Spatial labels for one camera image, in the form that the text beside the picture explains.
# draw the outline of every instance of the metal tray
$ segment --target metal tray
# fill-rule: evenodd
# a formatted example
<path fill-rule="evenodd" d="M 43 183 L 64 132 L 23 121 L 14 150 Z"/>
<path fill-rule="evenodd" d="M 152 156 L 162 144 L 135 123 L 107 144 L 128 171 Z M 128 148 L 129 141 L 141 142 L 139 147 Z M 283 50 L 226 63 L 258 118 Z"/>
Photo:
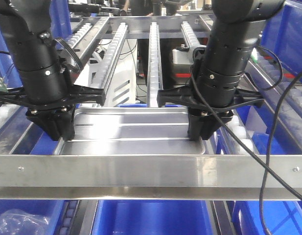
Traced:
<path fill-rule="evenodd" d="M 61 155 L 204 154 L 202 141 L 187 138 L 185 108 L 79 108 L 75 137 Z"/>

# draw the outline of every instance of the blue plastic bin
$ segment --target blue plastic bin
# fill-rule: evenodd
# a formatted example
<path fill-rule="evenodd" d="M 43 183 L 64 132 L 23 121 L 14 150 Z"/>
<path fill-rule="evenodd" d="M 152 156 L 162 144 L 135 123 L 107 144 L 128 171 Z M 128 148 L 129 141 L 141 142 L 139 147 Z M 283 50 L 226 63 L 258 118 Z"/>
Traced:
<path fill-rule="evenodd" d="M 0 215 L 11 209 L 50 217 L 45 235 L 53 235 L 63 213 L 64 200 L 0 200 Z"/>
<path fill-rule="evenodd" d="M 72 34 L 67 0 L 52 0 L 49 14 L 52 20 L 53 38 L 61 37 L 65 39 Z"/>
<path fill-rule="evenodd" d="M 205 201 L 104 200 L 92 235 L 212 235 Z"/>
<path fill-rule="evenodd" d="M 262 45 L 274 51 L 294 75 L 302 70 L 302 1 L 286 1 L 284 9 L 268 22 Z"/>
<path fill-rule="evenodd" d="M 264 235 L 259 202 L 236 202 L 232 222 L 239 235 Z M 267 227 L 274 235 L 302 235 L 302 209 L 297 202 L 264 202 Z"/>

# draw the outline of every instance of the black wire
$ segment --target black wire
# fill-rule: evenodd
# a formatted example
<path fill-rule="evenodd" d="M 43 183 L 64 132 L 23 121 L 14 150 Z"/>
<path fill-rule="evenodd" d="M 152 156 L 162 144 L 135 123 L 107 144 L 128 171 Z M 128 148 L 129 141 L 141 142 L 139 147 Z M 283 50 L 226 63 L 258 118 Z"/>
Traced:
<path fill-rule="evenodd" d="M 213 108 L 206 102 L 206 100 L 202 97 L 199 89 L 195 83 L 195 79 L 191 72 L 191 81 L 195 92 L 198 97 L 201 99 L 202 103 L 208 108 L 208 110 L 213 114 L 215 119 L 226 129 L 226 131 L 231 135 L 231 137 L 248 153 L 251 157 L 257 161 L 263 168 L 265 168 L 282 186 L 284 186 L 289 192 L 291 192 L 294 196 L 302 200 L 302 195 L 293 189 L 290 185 L 288 185 L 279 175 L 277 175 L 269 166 L 265 164 L 254 152 L 252 152 L 233 132 L 232 130 L 220 119 L 217 113 L 213 110 Z"/>
<path fill-rule="evenodd" d="M 7 52 L 7 51 L 2 51 L 2 50 L 0 50 L 0 54 L 10 55 L 9 52 Z"/>
<path fill-rule="evenodd" d="M 128 53 L 131 53 L 131 54 L 132 54 L 133 51 L 136 49 L 137 44 L 138 44 L 138 41 L 136 42 L 135 46 L 131 49 L 131 47 L 130 47 L 130 45 L 129 45 L 129 43 L 128 43 L 130 51 L 124 52 L 124 53 L 122 53 L 122 54 L 120 54 L 120 55 L 125 55 L 125 54 L 128 54 Z"/>
<path fill-rule="evenodd" d="M 129 44 L 129 41 L 128 41 L 128 39 L 127 39 L 127 44 L 128 44 L 129 49 L 130 49 L 130 52 L 131 52 L 131 56 L 132 56 L 132 59 L 133 59 L 133 64 L 134 64 L 134 66 L 135 66 L 135 74 L 136 74 L 136 72 L 137 72 L 137 66 L 136 66 L 135 57 L 133 56 L 133 51 L 134 51 L 135 47 L 137 46 L 137 43 L 138 43 L 138 42 L 136 42 L 136 45 L 131 49 L 130 44 Z M 139 86 L 138 83 L 137 83 L 137 87 L 138 87 L 141 91 L 147 93 L 145 90 L 143 90 L 143 89 Z"/>
<path fill-rule="evenodd" d="M 8 77 L 10 76 L 10 74 L 12 73 L 13 69 L 15 67 L 15 64 L 11 64 L 9 67 L 8 67 L 8 70 L 6 71 L 6 74 L 4 75 L 3 79 L 7 79 L 7 82 L 6 84 L 8 84 Z"/>
<path fill-rule="evenodd" d="M 143 90 L 140 86 L 139 86 L 139 84 L 137 83 L 137 87 L 141 90 L 141 91 L 143 91 L 143 92 L 145 92 L 145 93 L 147 93 L 145 90 Z"/>
<path fill-rule="evenodd" d="M 56 42 L 58 42 L 67 51 L 67 53 L 73 58 L 74 62 L 78 66 L 78 68 L 75 67 L 75 66 L 73 66 L 73 65 L 71 65 L 70 63 L 68 63 L 66 61 L 64 61 L 62 64 L 64 66 L 66 66 L 69 70 L 71 70 L 73 72 L 76 72 L 76 73 L 80 73 L 81 70 L 83 69 L 83 65 L 82 65 L 81 60 L 77 56 L 76 52 L 74 52 L 74 50 L 65 42 L 64 39 L 62 39 L 62 38 L 56 38 L 54 40 Z"/>
<path fill-rule="evenodd" d="M 252 85 L 255 86 L 258 90 L 269 91 L 269 90 L 275 88 L 276 86 L 278 86 L 278 85 L 282 82 L 282 79 L 283 79 L 283 69 L 282 69 L 282 64 L 281 64 L 281 61 L 280 61 L 280 59 L 278 58 L 278 56 L 277 56 L 273 51 L 271 51 L 271 50 L 269 50 L 269 49 L 267 49 L 267 48 L 265 48 L 265 47 L 261 47 L 261 46 L 257 46 L 256 48 L 259 48 L 259 49 L 261 49 L 261 50 L 265 50 L 265 51 L 271 53 L 271 54 L 275 57 L 275 59 L 276 59 L 276 61 L 277 61 L 277 64 L 278 64 L 278 67 L 279 67 L 280 76 L 279 76 L 277 82 L 276 82 L 274 85 L 272 85 L 272 86 L 270 86 L 270 87 L 266 87 L 266 88 L 261 88 L 261 87 L 259 87 L 259 86 L 255 83 L 255 81 L 253 80 L 252 76 L 251 76 L 248 72 L 245 72 L 245 75 L 247 76 L 247 78 L 249 79 L 249 81 L 252 83 Z"/>
<path fill-rule="evenodd" d="M 110 44 L 111 42 L 112 42 L 112 40 L 110 40 L 110 42 L 109 42 L 109 43 L 106 43 L 106 44 L 99 44 L 99 46 L 105 46 L 105 45 Z"/>
<path fill-rule="evenodd" d="M 271 131 L 269 133 L 269 138 L 268 138 L 268 143 L 267 143 L 267 150 L 266 150 L 266 165 L 269 166 L 270 162 L 270 155 L 271 155 L 271 148 L 272 148 L 272 142 L 273 142 L 273 137 L 276 131 L 277 127 L 277 120 L 278 120 L 278 115 L 280 113 L 281 105 L 284 99 L 286 98 L 287 94 L 289 91 L 295 86 L 295 84 L 302 78 L 302 71 L 297 75 L 296 78 L 292 80 L 292 82 L 289 84 L 289 86 L 285 89 L 284 93 L 281 95 L 278 104 L 276 106 L 275 110 L 275 115 L 274 115 L 274 120 L 272 124 Z M 264 203 L 263 203 L 263 197 L 264 197 L 264 190 L 266 187 L 266 182 L 267 182 L 267 175 L 268 172 L 265 169 L 264 176 L 263 176 L 263 182 L 262 182 L 262 187 L 260 189 L 260 194 L 259 194 L 259 213 L 260 213 L 260 220 L 262 223 L 262 226 L 264 228 L 264 232 L 266 235 L 271 235 L 272 233 L 269 231 L 269 229 L 266 226 L 265 219 L 264 219 Z"/>
<path fill-rule="evenodd" d="M 124 59 L 126 59 L 129 55 L 130 55 L 130 54 L 126 55 L 126 56 L 123 57 L 123 58 L 120 58 L 119 60 L 124 60 Z"/>

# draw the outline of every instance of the metal rail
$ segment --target metal rail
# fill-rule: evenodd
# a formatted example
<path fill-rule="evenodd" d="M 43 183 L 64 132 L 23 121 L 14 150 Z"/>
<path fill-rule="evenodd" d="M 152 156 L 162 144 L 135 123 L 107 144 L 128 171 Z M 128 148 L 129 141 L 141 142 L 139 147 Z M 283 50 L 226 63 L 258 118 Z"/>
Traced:
<path fill-rule="evenodd" d="M 271 167 L 302 193 L 302 155 Z M 258 200 L 263 171 L 246 155 L 0 155 L 0 198 Z M 271 176 L 265 199 L 296 200 Z"/>
<path fill-rule="evenodd" d="M 147 72 L 147 107 L 157 108 L 157 92 L 163 89 L 160 31 L 156 22 L 150 26 L 149 59 Z"/>
<path fill-rule="evenodd" d="M 100 62 L 97 68 L 97 71 L 99 72 L 95 74 L 90 87 L 103 88 L 105 90 L 105 93 L 107 92 L 127 33 L 128 25 L 121 23 L 107 49 L 103 60 Z"/>

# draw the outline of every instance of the plastic bag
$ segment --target plastic bag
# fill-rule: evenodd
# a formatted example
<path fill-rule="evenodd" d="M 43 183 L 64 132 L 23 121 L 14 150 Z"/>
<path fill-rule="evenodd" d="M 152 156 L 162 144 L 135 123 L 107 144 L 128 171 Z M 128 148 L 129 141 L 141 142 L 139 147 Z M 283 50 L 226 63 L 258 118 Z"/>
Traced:
<path fill-rule="evenodd" d="M 0 235 L 44 235 L 49 217 L 12 209 L 0 215 Z"/>

